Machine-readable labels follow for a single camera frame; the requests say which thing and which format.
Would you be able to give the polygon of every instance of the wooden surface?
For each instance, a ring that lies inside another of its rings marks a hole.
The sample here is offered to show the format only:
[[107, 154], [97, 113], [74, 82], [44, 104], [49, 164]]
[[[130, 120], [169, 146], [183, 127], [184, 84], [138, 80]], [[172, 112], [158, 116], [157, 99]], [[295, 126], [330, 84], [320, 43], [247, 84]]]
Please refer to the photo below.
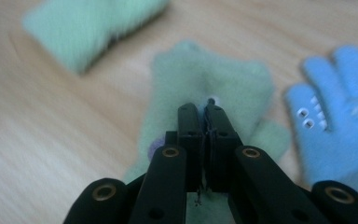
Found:
[[[264, 61], [277, 91], [268, 114], [290, 127], [282, 94], [301, 61], [358, 45], [358, 0], [172, 0], [79, 77], [21, 29], [38, 0], [0, 0], [0, 223], [61, 223], [79, 193], [134, 162], [153, 57], [182, 39]], [[297, 183], [292, 147], [280, 162]]]

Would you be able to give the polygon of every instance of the blue glove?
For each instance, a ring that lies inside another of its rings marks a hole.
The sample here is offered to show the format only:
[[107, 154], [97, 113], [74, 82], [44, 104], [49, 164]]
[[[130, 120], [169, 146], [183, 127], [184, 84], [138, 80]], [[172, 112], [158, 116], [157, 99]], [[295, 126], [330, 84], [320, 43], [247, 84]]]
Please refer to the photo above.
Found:
[[344, 46], [333, 58], [308, 58], [311, 84], [293, 86], [286, 100], [306, 180], [341, 181], [358, 191], [358, 48]]

